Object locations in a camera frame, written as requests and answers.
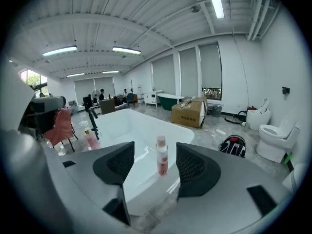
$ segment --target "white toilet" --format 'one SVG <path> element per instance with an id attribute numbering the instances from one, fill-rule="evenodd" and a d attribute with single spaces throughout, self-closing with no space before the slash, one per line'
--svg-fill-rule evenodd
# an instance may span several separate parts
<path id="1" fill-rule="evenodd" d="M 258 131 L 261 125 L 268 124 L 270 118 L 269 99 L 266 98 L 259 109 L 248 110 L 246 122 L 251 129 Z"/>
<path id="2" fill-rule="evenodd" d="M 285 155 L 285 149 L 293 147 L 297 141 L 300 128 L 296 125 L 295 114 L 287 114 L 279 127 L 261 125 L 259 127 L 260 141 L 256 152 L 269 160 L 280 163 Z"/>

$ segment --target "tiled floor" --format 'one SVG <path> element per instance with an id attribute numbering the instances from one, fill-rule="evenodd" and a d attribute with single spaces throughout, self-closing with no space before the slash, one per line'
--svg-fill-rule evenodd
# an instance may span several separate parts
<path id="1" fill-rule="evenodd" d="M 131 109 L 164 121 L 171 122 L 171 111 L 165 111 L 162 107 L 156 108 L 152 105 L 144 106 L 144 104 L 136 104 L 135 108 L 131 106 Z M 88 114 L 86 112 L 80 112 L 79 114 L 72 116 L 72 123 L 76 132 L 76 136 L 78 137 L 78 140 L 75 138 L 71 139 L 75 151 L 88 151 L 88 144 L 83 137 L 84 128 L 92 127 Z M 282 182 L 289 173 L 286 166 L 267 160 L 256 153 L 255 149 L 259 142 L 259 135 L 257 131 L 246 129 L 240 125 L 228 123 L 224 120 L 223 116 L 206 116 L 202 128 L 187 128 L 191 129 L 195 134 L 192 144 L 208 147 L 214 150 L 218 150 L 219 144 L 227 136 L 233 134 L 240 135 L 246 141 L 246 159 L 261 167 L 265 172 L 269 173 L 279 182 Z M 216 132 L 216 129 L 219 129 L 226 134 L 220 134 L 219 132 Z M 61 155 L 72 153 L 73 151 L 69 142 L 65 140 L 63 143 L 63 145 L 58 144 L 55 146 L 55 149 Z M 176 205 L 177 192 L 178 186 L 171 194 L 167 196 L 163 203 L 151 209 L 144 216 L 131 216 L 131 226 L 141 232 L 150 231 L 158 223 L 160 223 L 162 218 L 164 218 L 170 209 Z"/>

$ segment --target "freestanding bathtub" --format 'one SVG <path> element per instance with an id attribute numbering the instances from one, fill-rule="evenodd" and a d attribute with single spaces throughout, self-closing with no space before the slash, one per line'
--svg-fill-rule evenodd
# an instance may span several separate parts
<path id="1" fill-rule="evenodd" d="M 168 195 L 179 178 L 176 143 L 191 143 L 192 130 L 131 109 L 101 115 L 96 119 L 101 147 L 135 142 L 135 161 L 123 183 L 129 214 L 143 215 Z M 168 145 L 168 175 L 160 177 L 156 164 L 156 137 L 164 135 Z"/>
<path id="2" fill-rule="evenodd" d="M 158 98 L 160 100 L 160 104 L 161 106 L 164 108 L 164 110 L 169 110 L 171 111 L 171 107 L 173 105 L 176 105 L 177 100 L 179 100 L 180 102 L 182 102 L 182 99 L 184 97 L 182 96 L 174 96 L 174 95 L 170 95 L 170 94 L 158 94 Z"/>

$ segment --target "cabinet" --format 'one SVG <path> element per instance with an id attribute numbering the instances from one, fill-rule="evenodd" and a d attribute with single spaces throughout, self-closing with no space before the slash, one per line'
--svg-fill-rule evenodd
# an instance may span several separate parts
<path id="1" fill-rule="evenodd" d="M 157 90 L 153 92 L 144 93 L 144 103 L 152 104 L 157 107 L 157 104 L 160 103 L 157 94 L 162 93 L 162 90 Z"/>

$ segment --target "black bag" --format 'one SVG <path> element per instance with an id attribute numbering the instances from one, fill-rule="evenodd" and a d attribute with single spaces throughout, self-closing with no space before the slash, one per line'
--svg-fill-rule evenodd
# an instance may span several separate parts
<path id="1" fill-rule="evenodd" d="M 231 135 L 219 145 L 219 152 L 244 158 L 246 153 L 245 140 L 239 135 Z"/>

